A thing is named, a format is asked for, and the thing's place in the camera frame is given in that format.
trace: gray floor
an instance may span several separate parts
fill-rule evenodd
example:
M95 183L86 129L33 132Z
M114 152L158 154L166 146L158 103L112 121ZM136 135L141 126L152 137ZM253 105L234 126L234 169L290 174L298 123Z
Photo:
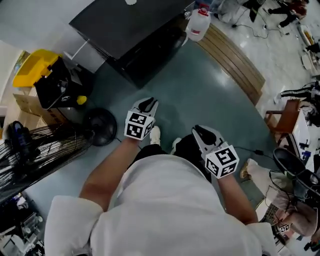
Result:
M234 147L259 149L271 156L276 146L268 127L241 88L193 42L184 45L142 89L104 64L96 74L90 99L114 114L118 122L117 137L122 140L127 111L135 101L145 97L159 101L156 125L161 129L161 145L167 152L175 138L186 136L197 124L219 130ZM84 156L28 188L27 193L42 215L47 216L55 195L77 196L89 173L118 144L114 141L105 147L91 147ZM242 149L236 151L240 158L238 172L250 156L264 167L275 168L267 157ZM242 182L241 186L252 204L257 205L262 195L252 182Z

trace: yellow plastic bin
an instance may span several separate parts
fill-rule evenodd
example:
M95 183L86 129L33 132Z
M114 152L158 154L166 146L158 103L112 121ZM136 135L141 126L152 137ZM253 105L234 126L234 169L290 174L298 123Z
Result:
M39 49L29 55L13 79L13 87L33 87L42 76L50 75L49 66L61 55L52 51Z

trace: white sleeve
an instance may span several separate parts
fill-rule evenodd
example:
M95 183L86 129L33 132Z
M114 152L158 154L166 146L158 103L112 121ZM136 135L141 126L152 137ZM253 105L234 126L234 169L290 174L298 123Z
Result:
M45 225L45 255L72 255L72 250L83 248L102 213L100 205L90 200L55 196Z
M261 243L262 252L265 252L265 255L278 255L274 234L272 233L271 225L269 223L252 223L246 225L246 227L254 233L256 238L258 238Z

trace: white t-shirt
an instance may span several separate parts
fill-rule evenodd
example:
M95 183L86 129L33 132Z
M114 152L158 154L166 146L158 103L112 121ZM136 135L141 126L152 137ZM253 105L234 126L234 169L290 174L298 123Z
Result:
M276 256L268 223L227 214L214 187L190 162L154 155L122 177L115 207L56 196L47 218L46 256Z

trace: water bottle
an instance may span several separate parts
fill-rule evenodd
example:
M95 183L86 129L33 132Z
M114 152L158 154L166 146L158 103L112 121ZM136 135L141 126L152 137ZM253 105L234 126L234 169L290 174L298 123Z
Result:
M205 36L211 22L208 10L209 6L201 3L199 9L192 11L189 23L185 29L186 35L192 41L198 42Z

